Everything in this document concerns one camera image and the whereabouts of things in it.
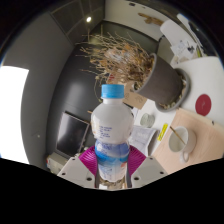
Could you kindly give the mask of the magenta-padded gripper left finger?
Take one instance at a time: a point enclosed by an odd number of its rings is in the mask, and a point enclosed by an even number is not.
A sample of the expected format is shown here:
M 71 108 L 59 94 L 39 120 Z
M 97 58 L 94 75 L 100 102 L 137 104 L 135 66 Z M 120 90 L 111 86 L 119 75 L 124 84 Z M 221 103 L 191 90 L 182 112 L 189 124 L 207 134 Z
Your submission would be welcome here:
M 71 157 L 58 176 L 84 188 L 96 187 L 97 158 L 91 146 L 79 156 Z

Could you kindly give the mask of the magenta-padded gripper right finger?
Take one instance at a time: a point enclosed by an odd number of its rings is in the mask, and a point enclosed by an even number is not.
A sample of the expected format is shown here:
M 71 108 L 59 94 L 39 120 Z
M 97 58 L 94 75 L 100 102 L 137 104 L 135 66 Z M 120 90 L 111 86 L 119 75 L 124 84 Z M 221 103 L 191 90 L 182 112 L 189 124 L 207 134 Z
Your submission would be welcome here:
M 128 188 L 140 188 L 165 176 L 165 169 L 153 156 L 146 157 L 134 146 L 130 147 L 126 174 Z

